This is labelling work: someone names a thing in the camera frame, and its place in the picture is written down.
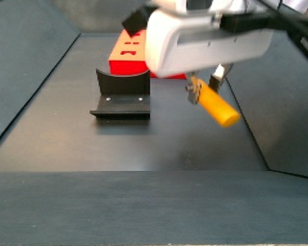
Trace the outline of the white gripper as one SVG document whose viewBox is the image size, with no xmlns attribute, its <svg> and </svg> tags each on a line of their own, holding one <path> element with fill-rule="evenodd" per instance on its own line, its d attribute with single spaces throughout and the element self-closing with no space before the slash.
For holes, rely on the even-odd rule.
<svg viewBox="0 0 308 246">
<path fill-rule="evenodd" d="M 266 52 L 272 32 L 255 28 L 235 34 L 221 28 L 227 16 L 258 16 L 267 8 L 258 0 L 152 0 L 156 10 L 147 26 L 145 62 L 152 73 L 169 77 L 187 73 L 188 101 L 197 104 L 201 84 L 196 73 L 219 65 L 209 88 L 219 91 L 232 62 Z"/>
</svg>

